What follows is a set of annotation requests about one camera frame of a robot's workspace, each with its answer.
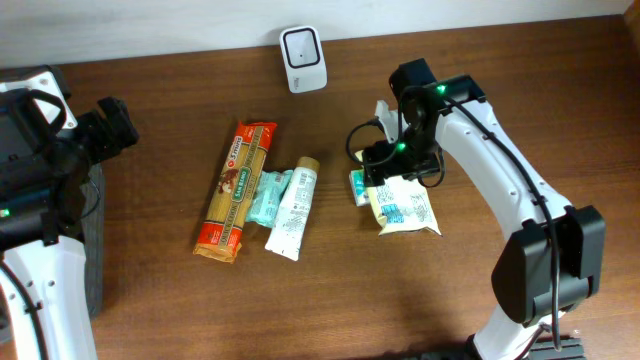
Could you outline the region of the white tube gold cap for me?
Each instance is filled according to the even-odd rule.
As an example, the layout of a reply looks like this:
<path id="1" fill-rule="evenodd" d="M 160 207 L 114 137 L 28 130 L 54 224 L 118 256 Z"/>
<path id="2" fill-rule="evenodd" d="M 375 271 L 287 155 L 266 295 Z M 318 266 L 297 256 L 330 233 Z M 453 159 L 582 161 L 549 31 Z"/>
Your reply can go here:
<path id="1" fill-rule="evenodd" d="M 311 211 L 320 163 L 301 157 L 280 202 L 274 226 L 265 249 L 292 261 L 298 261 Z"/>

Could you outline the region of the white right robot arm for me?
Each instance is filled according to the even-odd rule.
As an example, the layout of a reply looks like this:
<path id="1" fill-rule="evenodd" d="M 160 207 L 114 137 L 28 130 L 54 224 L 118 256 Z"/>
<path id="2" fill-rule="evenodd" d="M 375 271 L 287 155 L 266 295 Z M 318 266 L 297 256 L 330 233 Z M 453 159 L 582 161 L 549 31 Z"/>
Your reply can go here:
<path id="1" fill-rule="evenodd" d="M 497 305 L 465 343 L 434 359 L 582 359 L 580 339 L 560 318 L 600 287 L 606 224 L 593 207 L 577 208 L 546 182 L 502 129 L 469 75 L 438 80 L 423 59 L 390 76 L 395 109 L 379 102 L 372 125 L 384 139 L 354 155 L 370 201 L 397 183 L 438 186 L 454 158 L 496 217 L 505 247 L 491 284 Z"/>

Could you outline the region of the red spaghetti packet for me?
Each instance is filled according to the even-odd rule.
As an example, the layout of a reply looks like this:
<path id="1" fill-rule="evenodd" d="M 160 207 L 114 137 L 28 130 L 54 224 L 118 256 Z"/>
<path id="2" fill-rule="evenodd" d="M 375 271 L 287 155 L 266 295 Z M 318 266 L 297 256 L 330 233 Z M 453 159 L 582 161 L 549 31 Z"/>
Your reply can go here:
<path id="1" fill-rule="evenodd" d="M 235 261 L 276 128 L 273 122 L 237 126 L 193 250 L 195 255 L 225 263 Z"/>

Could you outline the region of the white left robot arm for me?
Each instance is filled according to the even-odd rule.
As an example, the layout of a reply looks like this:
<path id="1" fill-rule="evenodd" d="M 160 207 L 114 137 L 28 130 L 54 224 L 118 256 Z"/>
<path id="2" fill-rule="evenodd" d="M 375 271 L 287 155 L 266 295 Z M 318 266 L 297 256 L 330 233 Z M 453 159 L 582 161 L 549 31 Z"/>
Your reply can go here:
<path id="1" fill-rule="evenodd" d="M 94 359 L 103 161 L 135 145 L 125 102 L 75 116 L 61 70 L 1 74 L 1 335 L 21 359 Z"/>

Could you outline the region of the white barcode scanner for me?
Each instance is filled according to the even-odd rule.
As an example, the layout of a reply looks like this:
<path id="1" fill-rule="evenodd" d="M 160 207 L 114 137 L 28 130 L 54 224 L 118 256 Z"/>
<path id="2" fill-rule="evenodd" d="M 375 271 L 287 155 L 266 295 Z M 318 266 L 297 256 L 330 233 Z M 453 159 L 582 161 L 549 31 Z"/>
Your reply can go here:
<path id="1" fill-rule="evenodd" d="M 321 39 L 313 26 L 297 26 L 281 31 L 279 43 L 291 93 L 320 90 L 328 83 Z"/>

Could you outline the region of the small green tissue pack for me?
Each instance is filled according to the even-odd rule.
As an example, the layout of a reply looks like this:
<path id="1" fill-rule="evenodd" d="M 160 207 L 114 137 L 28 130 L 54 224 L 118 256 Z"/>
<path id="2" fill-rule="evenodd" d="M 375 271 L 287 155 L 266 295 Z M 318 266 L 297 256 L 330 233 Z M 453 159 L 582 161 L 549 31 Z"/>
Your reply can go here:
<path id="1" fill-rule="evenodd" d="M 367 193 L 367 187 L 364 184 L 364 171 L 362 169 L 352 170 L 349 173 L 349 180 L 355 205 L 358 207 L 369 205 L 370 199 Z"/>

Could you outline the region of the teal wipes packet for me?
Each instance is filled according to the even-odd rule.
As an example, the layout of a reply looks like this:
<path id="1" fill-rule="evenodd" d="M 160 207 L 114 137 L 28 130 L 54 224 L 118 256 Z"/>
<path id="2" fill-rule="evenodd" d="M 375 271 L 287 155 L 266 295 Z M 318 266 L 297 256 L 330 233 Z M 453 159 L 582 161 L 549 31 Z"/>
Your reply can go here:
<path id="1" fill-rule="evenodd" d="M 292 170 L 261 172 L 246 222 L 257 223 L 266 228 L 274 226 L 281 200 L 292 175 Z"/>

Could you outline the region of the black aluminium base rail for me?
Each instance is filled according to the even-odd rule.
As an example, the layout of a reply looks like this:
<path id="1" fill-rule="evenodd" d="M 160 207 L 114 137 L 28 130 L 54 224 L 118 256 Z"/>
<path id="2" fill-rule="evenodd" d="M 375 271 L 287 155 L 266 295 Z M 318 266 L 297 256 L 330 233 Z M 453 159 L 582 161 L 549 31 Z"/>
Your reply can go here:
<path id="1" fill-rule="evenodd" d="M 551 340 L 537 340 L 525 356 L 527 360 L 586 360 L 586 353 L 582 340 L 573 337 L 561 338 L 562 350 L 556 351 Z M 431 352 L 409 353 L 401 355 L 400 359 L 410 360 L 477 360 L 479 356 L 472 350 L 472 346 L 465 345 L 455 349 Z"/>

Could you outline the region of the yellow snack bag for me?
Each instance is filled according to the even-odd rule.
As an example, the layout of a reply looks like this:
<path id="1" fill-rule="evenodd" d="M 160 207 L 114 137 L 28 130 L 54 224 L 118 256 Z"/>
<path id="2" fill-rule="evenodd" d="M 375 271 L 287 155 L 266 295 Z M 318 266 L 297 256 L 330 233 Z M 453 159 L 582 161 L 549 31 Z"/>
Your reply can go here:
<path id="1" fill-rule="evenodd" d="M 428 230 L 438 236 L 439 229 L 427 189 L 417 180 L 400 176 L 387 179 L 382 186 L 367 187 L 369 206 L 381 226 L 379 236 Z"/>

